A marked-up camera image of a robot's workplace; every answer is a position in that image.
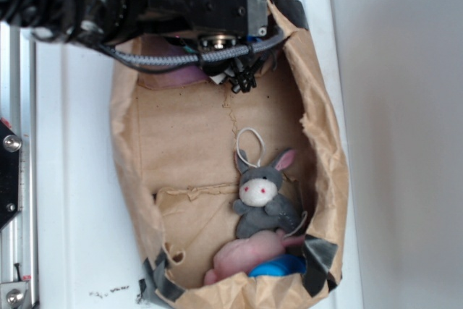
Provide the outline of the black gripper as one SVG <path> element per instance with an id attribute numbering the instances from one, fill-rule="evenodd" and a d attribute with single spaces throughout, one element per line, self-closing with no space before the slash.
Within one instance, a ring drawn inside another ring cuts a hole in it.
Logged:
<path id="1" fill-rule="evenodd" d="M 262 38 L 268 31 L 266 0 L 146 0 L 147 33 L 208 45 Z"/>

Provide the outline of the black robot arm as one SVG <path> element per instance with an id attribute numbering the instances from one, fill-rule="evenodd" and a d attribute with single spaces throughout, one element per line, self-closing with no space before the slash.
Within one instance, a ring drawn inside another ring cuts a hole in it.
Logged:
<path id="1" fill-rule="evenodd" d="M 115 46 L 155 34 L 197 41 L 266 34 L 266 0 L 1 0 L 1 20 L 40 41 Z"/>

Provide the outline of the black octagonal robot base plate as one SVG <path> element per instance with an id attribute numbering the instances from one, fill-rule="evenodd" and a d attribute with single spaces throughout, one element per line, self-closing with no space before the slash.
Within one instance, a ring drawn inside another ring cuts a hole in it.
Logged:
<path id="1" fill-rule="evenodd" d="M 21 211 L 20 159 L 22 140 L 1 118 L 1 231 Z"/>

